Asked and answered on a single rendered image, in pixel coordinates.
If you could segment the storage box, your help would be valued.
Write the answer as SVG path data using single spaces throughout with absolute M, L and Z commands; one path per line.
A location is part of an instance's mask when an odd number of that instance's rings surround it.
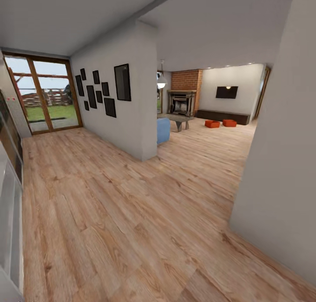
M 205 126 L 209 128 L 219 128 L 220 122 L 215 120 L 205 121 Z
M 223 125 L 228 127 L 237 127 L 237 122 L 235 120 L 223 120 Z

